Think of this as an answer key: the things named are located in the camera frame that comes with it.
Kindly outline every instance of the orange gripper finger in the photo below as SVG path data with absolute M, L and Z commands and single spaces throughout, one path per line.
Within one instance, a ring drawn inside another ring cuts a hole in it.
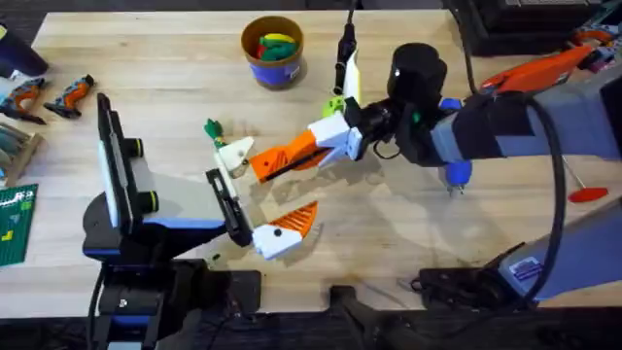
M 272 221 L 270 224 L 279 228 L 296 230 L 304 238 L 313 226 L 317 213 L 318 201 L 316 200 Z
M 252 157 L 250 159 L 250 164 L 253 166 L 253 170 L 255 170 L 255 175 L 258 180 L 263 183 L 270 174 L 278 171 L 297 159 L 311 155 L 313 152 L 317 151 L 319 148 L 316 146 L 315 142 L 313 132 L 311 132 L 311 130 L 306 130 L 296 137 L 290 145 L 271 148 Z M 294 170 L 304 170 L 315 166 L 325 156 L 326 153 L 317 155 L 316 157 L 311 158 L 311 160 L 296 167 Z

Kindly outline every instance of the cable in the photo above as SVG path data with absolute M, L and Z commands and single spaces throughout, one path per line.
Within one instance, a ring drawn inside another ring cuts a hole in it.
M 212 338 L 210 339 L 209 344 L 207 344 L 207 347 L 205 348 L 205 350 L 211 350 L 212 347 L 214 347 L 214 343 L 216 342 L 216 338 L 218 337 L 218 335 L 223 330 L 225 324 L 227 322 L 229 322 L 229 320 L 231 320 L 231 317 L 226 317 L 216 326 L 216 329 L 214 330 L 214 333 L 212 334 Z
M 380 143 L 380 141 L 381 140 L 377 140 L 376 142 L 374 142 L 373 147 L 371 148 L 373 153 L 376 154 L 379 158 L 384 159 L 384 160 L 391 160 L 401 155 L 401 151 L 397 151 L 394 155 L 390 155 L 390 156 L 381 155 L 380 152 L 378 152 L 378 144 Z
M 352 24 L 352 16 L 354 15 L 354 10 L 357 8 L 357 3 L 359 0 L 352 0 L 350 2 L 350 11 L 348 11 L 348 24 Z
M 466 78 L 468 79 L 468 88 L 470 89 L 470 93 L 478 95 L 479 89 L 475 85 L 475 80 L 473 78 L 473 64 L 470 58 L 470 45 L 468 44 L 467 37 L 465 36 L 465 29 L 463 22 L 460 20 L 459 10 L 453 5 L 451 1 L 447 1 L 446 4 L 447 9 L 456 20 L 456 24 L 458 25 L 458 32 L 460 33 L 460 40 L 463 42 L 463 52 L 465 53 Z
M 106 274 L 107 265 L 102 263 L 99 268 L 99 274 L 93 286 L 93 293 L 90 295 L 90 304 L 88 305 L 88 316 L 86 318 L 86 349 L 93 348 L 93 330 L 95 329 L 95 307 L 97 306 L 97 297 L 104 283 L 104 275 Z
M 466 64 L 466 75 L 468 79 L 468 86 L 473 94 L 479 94 L 477 88 L 475 86 L 474 78 L 473 78 L 473 69 L 470 59 L 470 47 L 468 46 L 467 40 L 465 40 L 465 34 L 463 30 L 463 24 L 460 21 L 460 17 L 458 14 L 458 9 L 456 9 L 453 4 L 448 2 L 447 7 L 451 12 L 452 16 L 458 23 L 458 30 L 460 31 L 461 40 L 463 42 L 463 49 L 465 52 L 465 64 Z M 557 255 L 560 250 L 560 246 L 562 244 L 562 236 L 564 233 L 564 220 L 566 218 L 566 172 L 564 171 L 564 160 L 562 158 L 562 146 L 559 139 L 559 135 L 555 128 L 555 124 L 550 116 L 550 114 L 534 99 L 532 94 L 527 94 L 525 99 L 525 104 L 530 106 L 536 111 L 536 115 L 542 125 L 542 129 L 544 130 L 544 134 L 546 136 L 548 146 L 551 153 L 551 163 L 553 167 L 553 180 L 554 180 L 554 200 L 555 200 L 555 208 L 553 214 L 553 223 L 551 226 L 551 232 L 549 234 L 548 246 L 546 248 L 546 253 L 544 256 L 544 263 L 542 264 L 542 271 L 538 275 L 536 281 L 532 285 L 532 287 L 518 300 L 509 304 L 507 307 L 498 309 L 491 313 L 488 313 L 479 319 L 476 319 L 456 330 L 451 332 L 446 332 L 441 336 L 429 336 L 432 339 L 448 339 L 455 337 L 461 333 L 471 330 L 475 326 L 481 325 L 487 321 L 490 321 L 493 318 L 499 317 L 505 313 L 514 312 L 517 309 L 523 308 L 528 303 L 532 302 L 537 294 L 542 290 L 548 278 L 555 267 L 555 262 L 557 260 Z

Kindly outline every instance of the small green figure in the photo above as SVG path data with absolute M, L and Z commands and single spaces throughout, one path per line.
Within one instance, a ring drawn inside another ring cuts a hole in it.
M 226 146 L 225 138 L 223 137 L 223 126 L 220 122 L 208 119 L 207 123 L 203 125 L 203 130 L 214 140 L 216 149 Z
M 336 111 L 343 113 L 345 106 L 343 96 L 334 96 L 327 103 L 325 103 L 324 106 L 322 106 L 322 118 L 330 117 Z

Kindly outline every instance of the orange object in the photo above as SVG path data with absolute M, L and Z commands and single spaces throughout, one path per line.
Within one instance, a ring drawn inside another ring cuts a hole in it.
M 296 137 L 292 143 L 288 146 L 278 146 L 271 148 L 259 155 L 256 155 L 250 159 L 250 164 L 255 170 L 255 175 L 261 183 L 266 181 L 266 178 L 283 168 L 284 166 L 303 158 L 307 155 L 311 155 L 319 148 L 315 144 L 315 136 L 311 130 L 306 130 Z M 312 166 L 317 165 L 324 157 L 326 153 L 317 155 L 311 158 L 311 160 L 296 167 L 294 170 L 304 170 Z
M 606 188 L 583 188 L 575 191 L 568 196 L 568 200 L 572 203 L 586 203 L 603 198 L 609 194 Z
M 83 99 L 94 84 L 93 78 L 86 75 L 66 88 L 53 103 L 44 103 L 43 106 L 64 118 L 79 117 L 81 113 L 76 108 L 76 102 Z
M 572 38 L 572 41 L 576 45 L 582 45 L 583 43 L 585 43 L 586 41 L 590 39 L 598 40 L 601 42 L 601 44 L 607 44 L 613 41 L 615 37 L 613 37 L 613 35 L 602 30 L 584 30 L 584 31 L 577 32 L 574 35 L 574 38 Z
M 583 45 L 519 65 L 488 79 L 482 88 L 494 92 L 527 92 L 551 88 L 564 82 L 592 50 L 592 47 Z
M 274 220 L 270 224 L 279 228 L 296 230 L 304 238 L 313 226 L 317 213 L 318 201 L 316 200 Z
M 9 98 L 13 98 L 15 101 L 15 108 L 18 112 L 27 114 L 28 111 L 21 105 L 22 101 L 26 100 L 35 100 L 39 93 L 41 93 L 41 86 L 43 85 L 43 79 L 41 79 L 41 83 L 39 80 L 33 80 L 36 84 L 31 84 L 26 86 L 26 84 L 22 85 L 19 89 L 14 90 L 9 95 Z

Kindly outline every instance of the label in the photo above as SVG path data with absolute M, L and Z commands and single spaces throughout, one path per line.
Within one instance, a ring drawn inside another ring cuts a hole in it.
M 536 258 L 528 257 L 511 265 L 509 271 L 514 275 L 514 278 L 523 282 L 539 275 L 542 271 L 542 264 Z
M 276 67 L 263 67 L 251 64 L 251 69 L 255 78 L 262 83 L 279 86 L 284 83 L 292 81 L 300 72 L 300 61 L 294 61 L 292 63 L 276 66 Z

